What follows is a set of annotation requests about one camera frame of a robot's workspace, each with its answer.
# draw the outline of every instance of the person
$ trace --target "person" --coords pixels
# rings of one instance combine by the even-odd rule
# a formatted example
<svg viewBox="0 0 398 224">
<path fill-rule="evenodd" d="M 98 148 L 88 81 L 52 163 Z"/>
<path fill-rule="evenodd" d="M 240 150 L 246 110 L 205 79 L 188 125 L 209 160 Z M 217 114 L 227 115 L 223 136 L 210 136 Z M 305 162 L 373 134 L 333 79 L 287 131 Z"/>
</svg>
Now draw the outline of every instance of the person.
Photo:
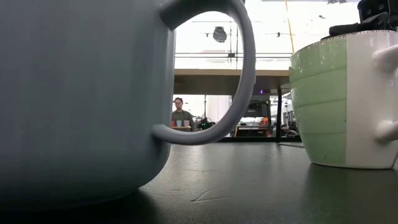
<svg viewBox="0 0 398 224">
<path fill-rule="evenodd" d="M 174 104 L 176 110 L 172 113 L 172 121 L 177 125 L 177 121 L 181 121 L 182 125 L 184 121 L 189 121 L 189 126 L 191 127 L 191 131 L 196 130 L 196 124 L 193 122 L 193 116 L 188 111 L 184 111 L 182 109 L 182 105 L 184 104 L 182 98 L 177 97 L 174 99 Z"/>
</svg>

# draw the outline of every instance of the green and white mug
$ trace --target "green and white mug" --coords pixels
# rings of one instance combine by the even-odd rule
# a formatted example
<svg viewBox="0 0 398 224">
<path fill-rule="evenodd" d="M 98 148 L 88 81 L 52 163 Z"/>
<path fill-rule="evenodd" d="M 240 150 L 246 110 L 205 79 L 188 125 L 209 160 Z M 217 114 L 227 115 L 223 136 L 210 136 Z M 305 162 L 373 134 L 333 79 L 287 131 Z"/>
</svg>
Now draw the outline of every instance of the green and white mug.
<svg viewBox="0 0 398 224">
<path fill-rule="evenodd" d="M 292 103 L 311 162 L 391 168 L 398 151 L 398 33 L 333 37 L 290 62 Z"/>
</svg>

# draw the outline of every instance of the mug handle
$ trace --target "mug handle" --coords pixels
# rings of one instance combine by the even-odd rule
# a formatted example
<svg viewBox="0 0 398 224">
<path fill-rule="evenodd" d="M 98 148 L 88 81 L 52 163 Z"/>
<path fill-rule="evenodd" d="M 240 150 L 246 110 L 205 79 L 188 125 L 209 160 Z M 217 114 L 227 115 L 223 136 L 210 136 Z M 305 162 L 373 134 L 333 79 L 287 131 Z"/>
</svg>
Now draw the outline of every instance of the mug handle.
<svg viewBox="0 0 398 224">
<path fill-rule="evenodd" d="M 256 82 L 256 46 L 248 12 L 241 0 L 170 0 L 160 9 L 160 17 L 170 30 L 203 12 L 218 11 L 232 17 L 243 39 L 243 69 L 231 107 L 213 127 L 197 133 L 176 131 L 155 124 L 153 135 L 172 144 L 199 145 L 218 141 L 234 129 L 246 112 Z"/>
<path fill-rule="evenodd" d="M 398 44 L 373 53 L 373 63 L 377 70 L 395 75 L 398 68 Z M 398 121 L 383 121 L 376 128 L 376 138 L 382 141 L 398 140 Z"/>
</svg>

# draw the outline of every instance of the shirt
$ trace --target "shirt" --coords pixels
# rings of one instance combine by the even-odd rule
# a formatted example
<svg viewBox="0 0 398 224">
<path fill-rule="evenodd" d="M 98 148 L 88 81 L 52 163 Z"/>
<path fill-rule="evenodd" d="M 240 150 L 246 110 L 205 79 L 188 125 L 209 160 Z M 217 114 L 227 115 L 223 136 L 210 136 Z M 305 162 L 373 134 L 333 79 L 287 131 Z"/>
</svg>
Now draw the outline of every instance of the shirt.
<svg viewBox="0 0 398 224">
<path fill-rule="evenodd" d="M 172 113 L 172 121 L 174 121 L 174 123 L 177 123 L 177 121 L 182 121 L 182 125 L 184 121 L 189 121 L 189 126 L 191 126 L 191 131 L 196 130 L 196 124 L 195 122 L 193 122 L 193 116 L 188 111 L 181 111 L 181 112 L 174 111 Z"/>
</svg>

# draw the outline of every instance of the gray mug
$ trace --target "gray mug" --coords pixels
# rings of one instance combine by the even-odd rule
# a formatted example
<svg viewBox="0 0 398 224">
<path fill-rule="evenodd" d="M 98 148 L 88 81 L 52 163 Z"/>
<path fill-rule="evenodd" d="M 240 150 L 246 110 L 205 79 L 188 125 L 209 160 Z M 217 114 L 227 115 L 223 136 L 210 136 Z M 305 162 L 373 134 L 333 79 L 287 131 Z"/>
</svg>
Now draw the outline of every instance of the gray mug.
<svg viewBox="0 0 398 224">
<path fill-rule="evenodd" d="M 174 30 L 206 11 L 235 19 L 243 71 L 224 118 L 185 133 L 167 127 Z M 240 0 L 1 0 L 0 33 L 1 210 L 131 193 L 162 170 L 170 143 L 226 136 L 255 81 L 252 25 Z"/>
</svg>

